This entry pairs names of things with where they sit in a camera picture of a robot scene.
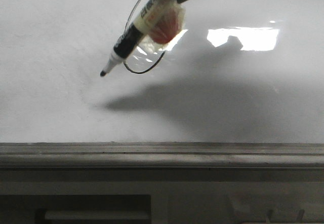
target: white surface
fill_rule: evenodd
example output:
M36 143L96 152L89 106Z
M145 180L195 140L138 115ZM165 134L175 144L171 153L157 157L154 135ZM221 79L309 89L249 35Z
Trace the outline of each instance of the white surface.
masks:
M1 142L322 142L324 0L190 0L158 67L100 78L135 2L0 0Z

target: marker tip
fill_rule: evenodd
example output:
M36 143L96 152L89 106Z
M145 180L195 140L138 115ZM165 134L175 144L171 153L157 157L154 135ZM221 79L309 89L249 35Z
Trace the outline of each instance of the marker tip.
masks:
M105 71L101 71L100 77L104 77L107 73Z

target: black cable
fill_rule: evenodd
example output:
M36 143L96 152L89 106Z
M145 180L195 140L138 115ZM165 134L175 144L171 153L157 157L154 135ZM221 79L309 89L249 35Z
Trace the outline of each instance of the black cable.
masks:
M126 25L125 25L125 31L126 31L128 25L129 25L130 21L131 21L131 18L132 18L132 16L133 16L133 13L134 13L135 9L137 8L137 6L138 6L138 4L140 3L140 1L142 1L142 0L137 0L136 4L135 4L134 7L133 7L133 9L132 9L132 11L131 11L131 13L130 13L128 19L127 19L127 22L126 22ZM144 74L144 73L146 73L146 72L149 72L149 71L150 71L151 69L153 69L155 66L157 66L157 64L161 61L161 59L163 58L163 56L164 56L165 53L166 53L166 52L163 51L162 54L160 55L160 57L158 58L158 60L157 60L157 61L156 61L156 62L155 62L155 63L154 63L150 68L148 68L147 70L142 71L142 72L137 72L137 71L134 71L134 70L132 70L131 68L129 68L129 66L127 65L126 61L124 61L124 66L126 67L126 69L127 69L128 71L130 71L130 72L132 72L132 73L136 73L136 74Z

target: whiteboard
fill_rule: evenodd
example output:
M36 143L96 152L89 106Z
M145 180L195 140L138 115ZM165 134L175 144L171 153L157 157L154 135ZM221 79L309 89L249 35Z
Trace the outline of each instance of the whiteboard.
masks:
M322 143L324 0L189 0L156 68L101 78L136 1L0 0L0 142Z

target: marker body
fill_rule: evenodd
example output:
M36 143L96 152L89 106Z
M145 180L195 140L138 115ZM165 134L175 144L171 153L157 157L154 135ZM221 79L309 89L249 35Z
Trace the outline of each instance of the marker body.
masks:
M119 37L100 76L105 76L117 64L125 61L141 40L157 24L175 0L149 0L133 23Z

